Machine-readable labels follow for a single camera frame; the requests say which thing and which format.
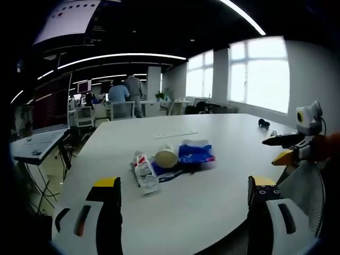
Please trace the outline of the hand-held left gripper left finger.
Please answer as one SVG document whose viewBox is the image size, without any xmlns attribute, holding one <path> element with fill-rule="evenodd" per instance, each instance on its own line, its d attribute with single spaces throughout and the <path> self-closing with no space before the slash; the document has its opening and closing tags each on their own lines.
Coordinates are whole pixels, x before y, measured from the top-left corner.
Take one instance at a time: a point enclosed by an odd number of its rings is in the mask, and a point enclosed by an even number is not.
<svg viewBox="0 0 340 255">
<path fill-rule="evenodd" d="M 121 179 L 104 178 L 79 205 L 55 217 L 53 244 L 61 254 L 122 254 Z"/>
</svg>

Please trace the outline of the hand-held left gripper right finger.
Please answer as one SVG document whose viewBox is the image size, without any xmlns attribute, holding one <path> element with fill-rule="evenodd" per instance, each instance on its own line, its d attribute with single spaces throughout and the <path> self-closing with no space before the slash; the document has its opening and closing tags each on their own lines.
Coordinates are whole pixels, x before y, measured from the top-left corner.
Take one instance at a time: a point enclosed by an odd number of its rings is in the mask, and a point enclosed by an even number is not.
<svg viewBox="0 0 340 255">
<path fill-rule="evenodd" d="M 248 178 L 247 254 L 307 254 L 317 238 L 307 215 L 269 178 Z"/>
</svg>

